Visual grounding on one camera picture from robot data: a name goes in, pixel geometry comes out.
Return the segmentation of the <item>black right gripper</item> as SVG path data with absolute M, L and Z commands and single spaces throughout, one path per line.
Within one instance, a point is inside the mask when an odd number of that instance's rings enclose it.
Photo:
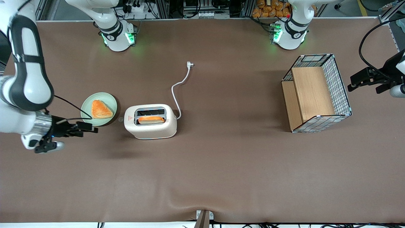
M 93 127 L 91 123 L 74 122 L 69 123 L 64 118 L 52 116 L 52 137 L 83 137 L 83 132 L 98 133 L 98 128 Z

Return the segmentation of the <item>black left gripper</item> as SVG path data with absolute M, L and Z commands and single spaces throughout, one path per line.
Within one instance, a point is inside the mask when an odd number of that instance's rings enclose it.
M 405 94 L 405 50 L 401 50 L 389 58 L 379 69 L 379 73 L 374 78 L 374 70 L 366 67 L 350 77 L 351 83 L 347 86 L 348 92 L 357 88 L 373 84 L 373 79 L 377 84 L 376 93 L 381 94 L 389 91 L 390 94 Z

